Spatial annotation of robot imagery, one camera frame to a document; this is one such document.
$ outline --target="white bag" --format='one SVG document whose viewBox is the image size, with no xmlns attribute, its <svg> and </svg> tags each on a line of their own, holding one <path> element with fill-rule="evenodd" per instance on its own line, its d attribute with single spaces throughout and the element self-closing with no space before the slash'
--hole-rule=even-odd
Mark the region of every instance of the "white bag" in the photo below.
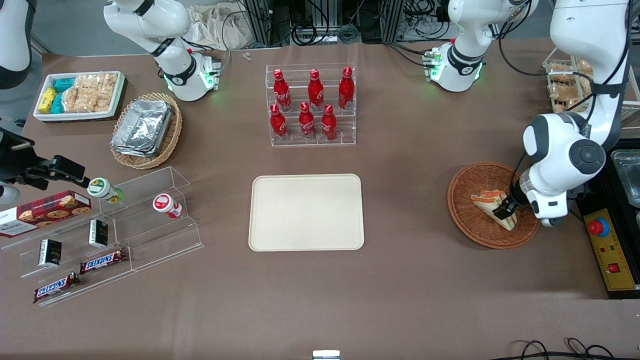
<svg viewBox="0 0 640 360">
<path fill-rule="evenodd" d="M 249 29 L 246 14 L 235 13 L 225 23 L 225 40 L 222 41 L 222 23 L 232 12 L 246 11 L 240 2 L 215 5 L 191 5 L 187 8 L 191 17 L 191 30 L 185 39 L 200 45 L 215 45 L 221 50 L 242 49 L 255 40 Z"/>
</svg>

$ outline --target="red cookie box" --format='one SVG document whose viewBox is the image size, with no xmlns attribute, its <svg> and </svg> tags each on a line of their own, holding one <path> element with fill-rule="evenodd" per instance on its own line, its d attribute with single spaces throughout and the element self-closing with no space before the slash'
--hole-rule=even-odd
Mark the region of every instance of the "red cookie box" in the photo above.
<svg viewBox="0 0 640 360">
<path fill-rule="evenodd" d="M 0 236 L 13 238 L 91 211 L 91 200 L 72 191 L 0 212 Z"/>
</svg>

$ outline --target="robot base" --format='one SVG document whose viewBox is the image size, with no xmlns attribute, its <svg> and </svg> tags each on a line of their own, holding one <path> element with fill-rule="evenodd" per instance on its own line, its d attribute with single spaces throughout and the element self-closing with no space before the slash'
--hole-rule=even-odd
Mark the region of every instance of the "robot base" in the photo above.
<svg viewBox="0 0 640 360">
<path fill-rule="evenodd" d="M 441 47 L 434 47 L 430 52 L 422 56 L 422 63 L 428 68 L 424 69 L 427 81 L 438 83 L 443 89 L 450 92 L 462 92 L 470 88 L 480 76 L 482 63 L 475 69 L 467 67 L 462 69 L 467 75 L 460 75 L 449 60 L 448 52 L 452 46 L 450 42 Z"/>
<path fill-rule="evenodd" d="M 196 101 L 207 92 L 218 89 L 220 62 L 217 61 L 214 65 L 209 56 L 203 56 L 199 53 L 191 55 L 196 60 L 196 70 L 184 85 L 172 84 L 166 76 L 164 77 L 169 90 L 182 101 Z"/>
</svg>

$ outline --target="small black box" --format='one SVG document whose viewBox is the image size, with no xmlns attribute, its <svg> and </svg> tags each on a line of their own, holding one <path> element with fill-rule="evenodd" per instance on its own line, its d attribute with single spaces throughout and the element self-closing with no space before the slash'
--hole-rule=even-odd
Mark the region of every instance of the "small black box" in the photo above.
<svg viewBox="0 0 640 360">
<path fill-rule="evenodd" d="M 91 220 L 91 227 L 89 228 L 89 245 L 95 247 L 107 247 L 109 238 L 109 226 L 105 222 L 100 220 Z"/>
<path fill-rule="evenodd" d="M 40 266 L 60 266 L 62 257 L 62 243 L 60 241 L 45 239 L 40 242 Z"/>
</svg>

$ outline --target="yellow control panel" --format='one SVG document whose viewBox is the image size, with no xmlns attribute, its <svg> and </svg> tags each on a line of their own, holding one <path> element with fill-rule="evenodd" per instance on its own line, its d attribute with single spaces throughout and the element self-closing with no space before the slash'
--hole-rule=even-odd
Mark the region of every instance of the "yellow control panel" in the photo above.
<svg viewBox="0 0 640 360">
<path fill-rule="evenodd" d="M 636 284 L 631 276 L 616 231 L 611 224 L 611 217 L 606 209 L 584 217 L 593 251 L 598 259 L 602 278 L 609 291 L 635 290 Z"/>
</svg>

